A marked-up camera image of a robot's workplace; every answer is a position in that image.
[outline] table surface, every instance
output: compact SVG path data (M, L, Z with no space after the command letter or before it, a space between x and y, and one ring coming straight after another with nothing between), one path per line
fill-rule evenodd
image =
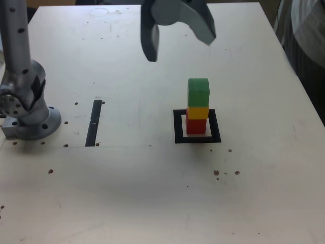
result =
M139 6L38 9L31 55L62 124L16 145L1 133L0 243L324 243L325 128L260 5L209 8L212 45L161 26L156 63ZM222 143L174 143L195 77ZM100 145L85 147L94 100Z

